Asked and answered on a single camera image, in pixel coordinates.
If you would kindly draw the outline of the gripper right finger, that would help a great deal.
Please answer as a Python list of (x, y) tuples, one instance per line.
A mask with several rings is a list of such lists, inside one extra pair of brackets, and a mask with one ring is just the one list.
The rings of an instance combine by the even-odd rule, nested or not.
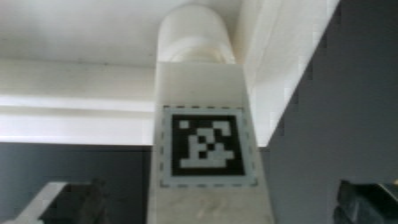
[(341, 181), (334, 224), (398, 224), (398, 184)]

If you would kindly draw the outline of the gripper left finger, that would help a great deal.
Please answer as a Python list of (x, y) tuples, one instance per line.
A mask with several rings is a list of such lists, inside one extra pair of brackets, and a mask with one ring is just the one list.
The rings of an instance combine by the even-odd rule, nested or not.
[(110, 224), (103, 182), (48, 182), (5, 224)]

